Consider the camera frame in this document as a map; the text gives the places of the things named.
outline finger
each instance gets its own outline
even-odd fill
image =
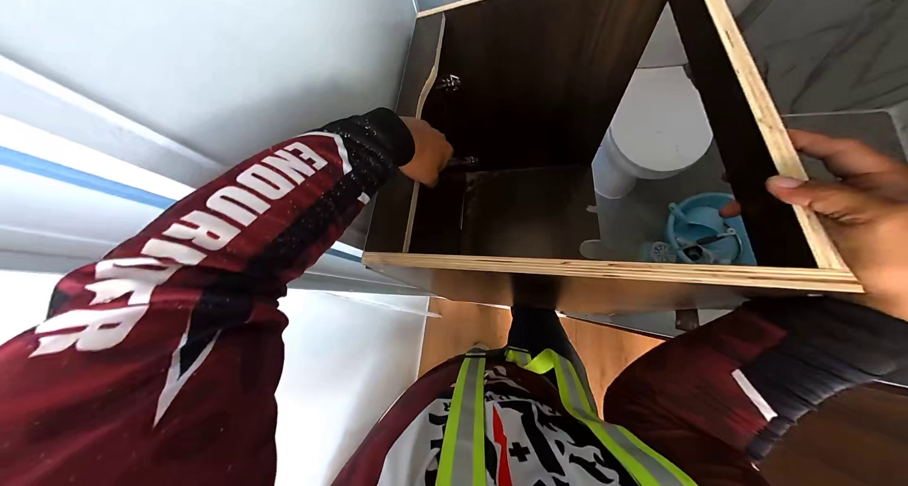
[[[839,182],[773,176],[766,188],[776,199],[808,207],[843,225],[862,224],[889,210],[890,203]]]
[[[719,210],[719,216],[722,218],[734,218],[735,216],[741,215],[741,202],[732,201],[722,206],[722,209]]]
[[[893,159],[856,139],[832,138],[823,133],[789,130],[796,150],[823,162],[839,177],[873,174],[897,169]]]

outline cabinet side panel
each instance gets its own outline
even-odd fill
[[[398,115],[419,117],[424,96],[437,74],[438,52],[444,35],[445,16],[418,18],[413,28],[410,52],[404,67]],[[365,250],[406,252],[409,245],[411,207],[419,187],[398,173],[375,195],[375,209],[369,223]]]
[[[668,1],[757,262],[844,269],[816,216],[766,190],[806,174],[725,0]]]

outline toilet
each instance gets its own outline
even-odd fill
[[[736,16],[753,0],[725,0]],[[666,4],[593,159],[598,195],[619,199],[637,179],[664,179],[703,156],[713,132]]]

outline reflective stripe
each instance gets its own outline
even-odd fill
[[[513,362],[523,368],[526,368],[529,364],[529,358],[529,353],[521,350],[508,349],[505,352],[505,360]]]
[[[514,360],[517,358],[522,357],[506,353],[507,360],[520,365]],[[569,360],[552,350],[545,350],[521,367],[539,374],[547,373],[554,367],[559,397],[565,409],[596,434],[640,486],[697,486],[684,470],[653,451],[626,428],[599,419],[592,392]]]
[[[436,486],[486,484],[485,402],[482,399],[485,370],[485,353],[470,352],[460,364],[441,444]]]

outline vanity cabinet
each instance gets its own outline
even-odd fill
[[[666,3],[715,137],[716,166],[698,175],[741,202],[757,266],[579,254],[599,236],[590,162]],[[454,161],[435,188],[399,174],[379,191],[362,261],[434,294],[641,312],[862,291],[817,217],[764,188],[774,174],[806,175],[724,0],[464,0],[423,11],[397,110],[445,132]],[[619,225],[666,213],[643,200],[621,211]]]

